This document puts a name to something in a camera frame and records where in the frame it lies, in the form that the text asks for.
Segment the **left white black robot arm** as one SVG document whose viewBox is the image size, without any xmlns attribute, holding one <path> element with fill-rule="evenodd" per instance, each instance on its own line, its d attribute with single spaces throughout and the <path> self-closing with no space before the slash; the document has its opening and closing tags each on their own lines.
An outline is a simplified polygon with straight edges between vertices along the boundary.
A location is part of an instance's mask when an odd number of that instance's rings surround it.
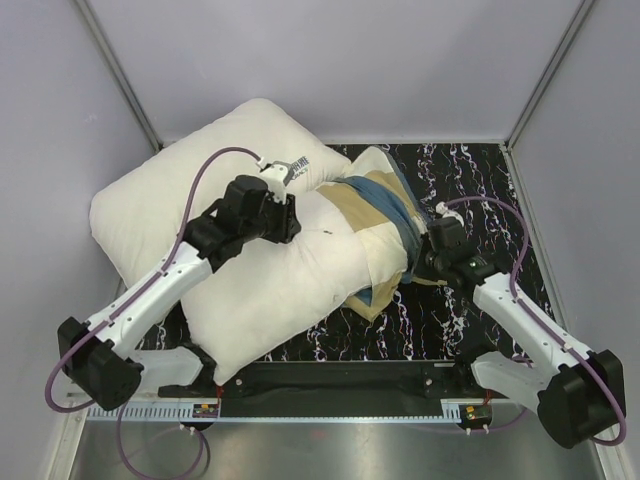
<svg viewBox="0 0 640 480">
<path fill-rule="evenodd" d="M 56 368 L 106 411 L 131 399 L 151 368 L 134 351 L 158 322 L 196 285 L 238 256 L 254 240 L 286 244 L 301 230 L 282 163 L 255 176 L 240 175 L 200 216 L 185 222 L 176 244 L 146 276 L 103 310 L 57 330 Z"/>
</svg>

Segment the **blue beige patchwork pillowcase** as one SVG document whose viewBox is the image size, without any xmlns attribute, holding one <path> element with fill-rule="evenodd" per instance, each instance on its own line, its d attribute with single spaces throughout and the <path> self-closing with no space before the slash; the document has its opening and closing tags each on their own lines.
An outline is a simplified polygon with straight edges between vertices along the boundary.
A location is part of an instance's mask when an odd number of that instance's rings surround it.
<svg viewBox="0 0 640 480">
<path fill-rule="evenodd" d="M 372 146 L 346 175 L 318 187 L 344 216 L 364 250 L 369 280 L 352 289 L 344 305 L 373 321 L 401 283 L 417 279 L 428 215 L 421 209 L 392 156 Z"/>
</svg>

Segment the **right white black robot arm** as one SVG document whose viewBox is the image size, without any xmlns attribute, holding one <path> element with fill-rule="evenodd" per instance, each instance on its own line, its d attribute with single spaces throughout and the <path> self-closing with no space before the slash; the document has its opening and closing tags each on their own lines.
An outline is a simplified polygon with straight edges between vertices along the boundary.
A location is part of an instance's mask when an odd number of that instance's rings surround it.
<svg viewBox="0 0 640 480">
<path fill-rule="evenodd" d="M 626 436 L 626 403 L 621 361 L 609 350 L 596 352 L 555 323 L 517 285 L 491 253 L 470 244 L 453 217 L 432 221 L 415 265 L 424 280 L 442 280 L 488 314 L 524 350 L 528 359 L 509 360 L 480 348 L 454 371 L 466 396 L 492 390 L 534 413 L 546 433 L 571 449 L 617 426 Z"/>
</svg>

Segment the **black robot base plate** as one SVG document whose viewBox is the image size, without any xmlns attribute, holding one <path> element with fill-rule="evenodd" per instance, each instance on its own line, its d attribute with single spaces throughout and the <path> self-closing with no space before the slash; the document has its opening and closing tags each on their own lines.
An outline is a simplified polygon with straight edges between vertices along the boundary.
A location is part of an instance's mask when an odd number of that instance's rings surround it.
<svg viewBox="0 0 640 480">
<path fill-rule="evenodd" d="M 225 421 L 457 423 L 487 393 L 452 361 L 257 362 L 222 386 L 202 374 L 162 398 L 220 403 Z"/>
</svg>

